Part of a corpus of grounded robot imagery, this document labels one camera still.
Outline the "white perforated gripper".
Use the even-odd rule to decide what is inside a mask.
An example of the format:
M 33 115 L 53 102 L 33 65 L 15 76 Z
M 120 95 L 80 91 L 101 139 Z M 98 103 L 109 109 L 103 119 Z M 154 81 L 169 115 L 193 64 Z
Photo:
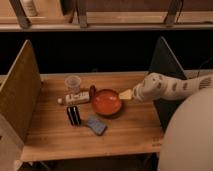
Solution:
M 121 100 L 131 100 L 132 98 L 143 101 L 159 99 L 167 88 L 166 77 L 162 74 L 151 73 L 142 82 L 137 84 L 133 90 L 127 89 L 119 93 Z

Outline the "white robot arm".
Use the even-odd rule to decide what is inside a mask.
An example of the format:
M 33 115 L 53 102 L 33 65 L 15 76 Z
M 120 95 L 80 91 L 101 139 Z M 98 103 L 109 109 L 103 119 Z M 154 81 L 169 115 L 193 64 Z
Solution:
M 119 97 L 182 100 L 165 130 L 157 171 L 213 171 L 213 74 L 183 80 L 151 73 Z

